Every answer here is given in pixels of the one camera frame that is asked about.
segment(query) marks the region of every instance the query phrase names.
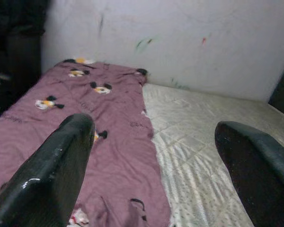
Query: mauve bedsheet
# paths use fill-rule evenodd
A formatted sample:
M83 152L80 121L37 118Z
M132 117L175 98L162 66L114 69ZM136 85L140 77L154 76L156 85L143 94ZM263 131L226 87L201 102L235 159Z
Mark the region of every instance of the mauve bedsheet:
M97 132L108 132L94 143L78 197L90 226L167 227L169 203L143 112L145 81L136 69L99 62L49 70L0 117L0 186L67 116L86 113ZM143 201L145 212L131 199Z

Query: white wall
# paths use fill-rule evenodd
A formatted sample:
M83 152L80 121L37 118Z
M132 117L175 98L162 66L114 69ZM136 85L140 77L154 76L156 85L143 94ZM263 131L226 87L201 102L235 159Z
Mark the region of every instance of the white wall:
M43 70L86 57L264 101L284 70L284 0L53 0L45 29Z

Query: purple blanket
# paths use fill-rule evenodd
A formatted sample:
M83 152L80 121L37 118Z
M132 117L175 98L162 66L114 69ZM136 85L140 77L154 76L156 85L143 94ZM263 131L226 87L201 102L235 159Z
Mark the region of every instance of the purple blanket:
M78 197L90 226L167 227L170 209L145 115L145 81L136 69L98 62L49 70L0 117L0 186L67 116L86 113L102 135Z

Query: white quilted mattress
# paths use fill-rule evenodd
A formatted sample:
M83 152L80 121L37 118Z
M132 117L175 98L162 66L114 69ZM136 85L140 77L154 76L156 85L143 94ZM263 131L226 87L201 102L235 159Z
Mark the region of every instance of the white quilted mattress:
M253 226L214 144L219 121L241 122L284 146L284 115L270 105L146 84L147 114L169 199L171 226Z

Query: quilted fabric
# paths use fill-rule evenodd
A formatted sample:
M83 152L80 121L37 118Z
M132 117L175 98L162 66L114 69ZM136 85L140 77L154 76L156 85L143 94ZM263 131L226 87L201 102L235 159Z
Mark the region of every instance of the quilted fabric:
M284 146L284 115L270 105L147 84L147 115L171 226L253 226L214 144L219 121L237 121L269 133Z

